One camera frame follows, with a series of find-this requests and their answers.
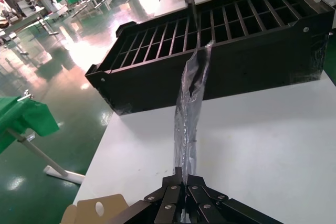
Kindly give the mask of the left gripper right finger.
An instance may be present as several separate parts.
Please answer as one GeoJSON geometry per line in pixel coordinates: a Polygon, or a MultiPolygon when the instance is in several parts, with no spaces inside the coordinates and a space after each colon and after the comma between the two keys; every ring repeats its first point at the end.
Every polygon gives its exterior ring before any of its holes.
{"type": "Polygon", "coordinates": [[[186,210],[192,223],[280,223],[278,220],[206,186],[188,175],[186,210]]]}

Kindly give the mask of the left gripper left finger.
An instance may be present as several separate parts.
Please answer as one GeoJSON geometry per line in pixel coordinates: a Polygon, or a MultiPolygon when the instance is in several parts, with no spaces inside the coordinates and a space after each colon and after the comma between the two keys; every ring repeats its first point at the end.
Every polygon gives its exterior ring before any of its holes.
{"type": "Polygon", "coordinates": [[[162,179],[162,186],[106,223],[177,223],[185,202],[182,169],[162,179]]]}

